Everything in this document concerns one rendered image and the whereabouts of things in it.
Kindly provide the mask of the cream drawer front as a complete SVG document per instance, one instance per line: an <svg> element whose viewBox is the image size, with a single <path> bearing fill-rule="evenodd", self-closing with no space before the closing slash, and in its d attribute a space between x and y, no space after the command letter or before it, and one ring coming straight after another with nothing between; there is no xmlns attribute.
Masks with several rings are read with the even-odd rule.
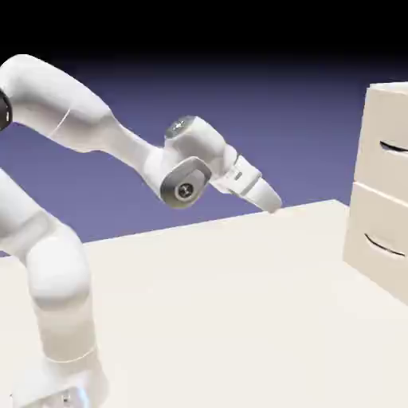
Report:
<svg viewBox="0 0 408 408"><path fill-rule="evenodd" d="M408 81L367 88L354 175L356 182L408 202L408 154L386 151L381 141L408 148Z"/></svg>
<svg viewBox="0 0 408 408"><path fill-rule="evenodd" d="M406 256L372 245L365 233ZM408 203L354 182L343 260L408 305Z"/></svg>

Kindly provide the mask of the cream painted cabinet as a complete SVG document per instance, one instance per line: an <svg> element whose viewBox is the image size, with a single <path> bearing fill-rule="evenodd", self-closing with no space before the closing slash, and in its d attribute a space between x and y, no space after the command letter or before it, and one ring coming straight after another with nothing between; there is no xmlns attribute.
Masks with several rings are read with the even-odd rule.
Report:
<svg viewBox="0 0 408 408"><path fill-rule="evenodd" d="M367 88L343 259L408 305L408 81Z"/></svg>

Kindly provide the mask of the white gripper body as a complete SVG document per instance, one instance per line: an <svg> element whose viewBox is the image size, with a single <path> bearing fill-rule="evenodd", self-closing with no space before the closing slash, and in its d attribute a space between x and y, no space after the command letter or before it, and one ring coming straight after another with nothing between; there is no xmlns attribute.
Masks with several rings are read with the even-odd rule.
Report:
<svg viewBox="0 0 408 408"><path fill-rule="evenodd" d="M247 201L271 214L282 207L281 197L263 178L259 178L249 190Z"/></svg>

